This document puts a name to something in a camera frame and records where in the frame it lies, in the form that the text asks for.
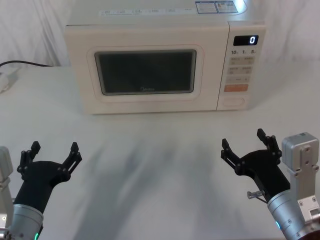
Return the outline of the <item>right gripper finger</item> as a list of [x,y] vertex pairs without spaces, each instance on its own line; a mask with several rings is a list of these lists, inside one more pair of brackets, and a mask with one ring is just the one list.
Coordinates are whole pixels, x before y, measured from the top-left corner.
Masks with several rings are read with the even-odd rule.
[[241,159],[232,151],[226,138],[222,139],[221,158],[234,170],[236,175],[243,174]]
[[257,130],[257,137],[261,142],[263,142],[267,150],[271,152],[271,155],[274,158],[275,163],[279,165],[281,162],[280,158],[282,157],[282,151],[279,148],[278,142],[276,140],[276,136],[275,135],[268,136],[266,135],[266,133],[262,128],[259,128]]

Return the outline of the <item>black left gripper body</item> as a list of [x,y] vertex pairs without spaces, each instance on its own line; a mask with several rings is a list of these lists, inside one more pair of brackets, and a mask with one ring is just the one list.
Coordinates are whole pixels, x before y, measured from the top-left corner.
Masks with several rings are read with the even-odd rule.
[[13,203],[32,207],[41,213],[44,213],[54,187],[71,178],[66,167],[52,161],[20,165],[17,171],[23,183]]

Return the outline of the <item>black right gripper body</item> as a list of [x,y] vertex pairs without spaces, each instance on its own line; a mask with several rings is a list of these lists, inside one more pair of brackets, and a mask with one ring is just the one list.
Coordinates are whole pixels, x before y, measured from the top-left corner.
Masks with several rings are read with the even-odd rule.
[[279,168],[282,152],[256,150],[237,159],[234,171],[238,176],[253,179],[263,197],[269,202],[274,196],[290,189],[290,183]]

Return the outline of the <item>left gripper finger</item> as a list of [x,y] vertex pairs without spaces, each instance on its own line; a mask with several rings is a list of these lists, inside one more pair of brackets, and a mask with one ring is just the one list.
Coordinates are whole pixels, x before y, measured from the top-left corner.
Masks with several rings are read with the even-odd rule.
[[77,142],[73,142],[68,157],[60,165],[58,171],[69,173],[71,175],[81,161],[82,156],[79,152],[79,146]]
[[35,156],[39,153],[41,146],[38,141],[34,141],[29,150],[23,150],[20,156],[20,163],[17,167],[17,172],[24,179],[28,166],[33,162]]

